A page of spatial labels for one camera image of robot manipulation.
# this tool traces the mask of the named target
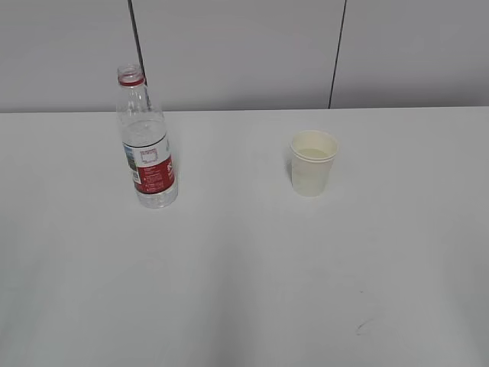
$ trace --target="bottle neck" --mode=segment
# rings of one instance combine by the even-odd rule
[[[120,84],[121,92],[126,95],[128,109],[132,112],[152,111],[151,101],[144,83],[135,86],[123,86]]]

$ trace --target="paper cup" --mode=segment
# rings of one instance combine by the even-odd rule
[[[320,195],[328,182],[338,142],[330,134],[308,130],[292,139],[292,186],[302,196]]]

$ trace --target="white table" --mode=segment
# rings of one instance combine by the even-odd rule
[[[112,113],[0,115],[2,367],[489,365],[489,109],[167,113],[139,205]],[[296,195],[301,129],[340,142]]]

